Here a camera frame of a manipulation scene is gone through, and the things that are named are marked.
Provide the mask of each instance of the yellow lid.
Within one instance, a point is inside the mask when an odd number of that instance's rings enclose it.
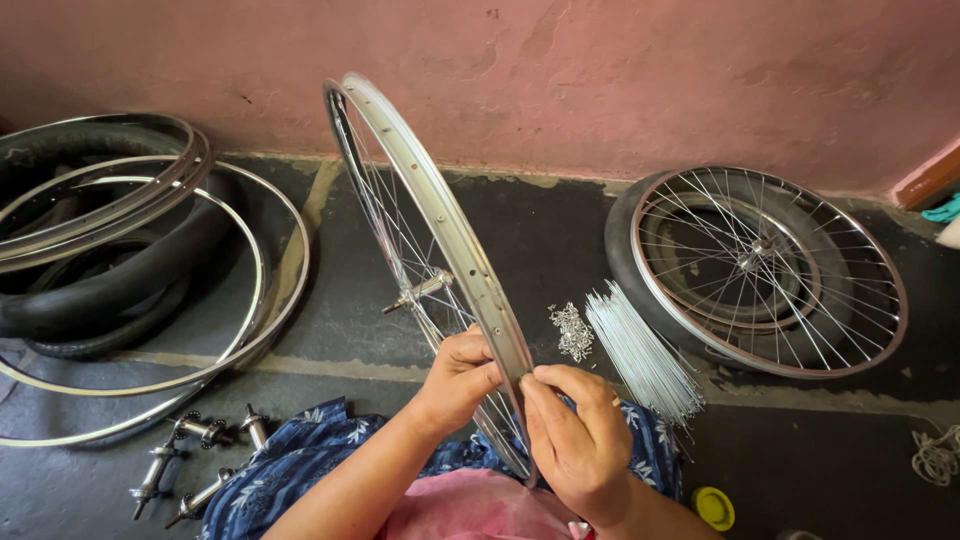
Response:
[[[698,487],[690,501],[693,511],[713,528],[724,531],[733,527],[733,503],[724,492],[715,487]]]

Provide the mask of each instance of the pink wall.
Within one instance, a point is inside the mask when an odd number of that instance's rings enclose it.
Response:
[[[334,152],[356,70],[439,162],[633,178],[742,164],[886,189],[960,133],[960,2],[45,0],[0,16],[0,116],[168,111]]]

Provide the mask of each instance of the spoked wheel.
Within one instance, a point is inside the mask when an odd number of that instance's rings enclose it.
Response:
[[[399,295],[385,314],[408,309],[436,353],[445,337],[476,322],[490,343],[505,383],[473,420],[508,467],[532,487],[537,468],[520,378],[533,371],[526,341],[456,199],[410,127],[376,87],[348,73],[324,83],[330,127],[360,205]]]
[[[647,321],[720,363],[833,379],[882,361],[906,330],[900,275],[874,238],[770,175],[654,175],[614,205],[606,240]]]

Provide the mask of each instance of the teal cloth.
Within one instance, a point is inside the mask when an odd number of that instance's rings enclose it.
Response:
[[[924,210],[920,212],[924,219],[938,221],[940,223],[949,223],[953,218],[960,215],[960,191],[953,194],[953,198],[933,210]]]

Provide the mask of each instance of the white string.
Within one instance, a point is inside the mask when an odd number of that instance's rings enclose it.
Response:
[[[637,403],[670,424],[686,427],[686,418],[703,409],[696,381],[630,305],[620,286],[611,281],[607,285],[610,296],[595,291],[595,296],[587,295],[585,313],[613,366]]]
[[[952,426],[939,439],[926,433],[913,432],[917,453],[913,455],[913,470],[920,478],[942,487],[950,485],[950,477],[960,471],[960,424]]]

